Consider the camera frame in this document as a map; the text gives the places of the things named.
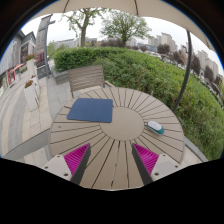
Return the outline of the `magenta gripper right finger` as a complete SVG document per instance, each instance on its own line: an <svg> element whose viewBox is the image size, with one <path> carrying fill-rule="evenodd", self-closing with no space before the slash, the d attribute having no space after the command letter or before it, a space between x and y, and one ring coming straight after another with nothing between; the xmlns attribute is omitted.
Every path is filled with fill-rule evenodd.
<svg viewBox="0 0 224 224"><path fill-rule="evenodd" d="M132 144L132 154L144 185L159 180L181 169L167 154L156 154L143 146Z"/></svg>

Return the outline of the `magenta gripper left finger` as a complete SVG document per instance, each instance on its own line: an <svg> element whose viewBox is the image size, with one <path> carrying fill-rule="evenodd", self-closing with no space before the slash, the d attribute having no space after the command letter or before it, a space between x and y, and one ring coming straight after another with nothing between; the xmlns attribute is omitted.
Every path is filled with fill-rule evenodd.
<svg viewBox="0 0 224 224"><path fill-rule="evenodd" d="M79 185L90 154L90 144L85 144L65 156L55 155L43 166L43 169Z"/></svg>

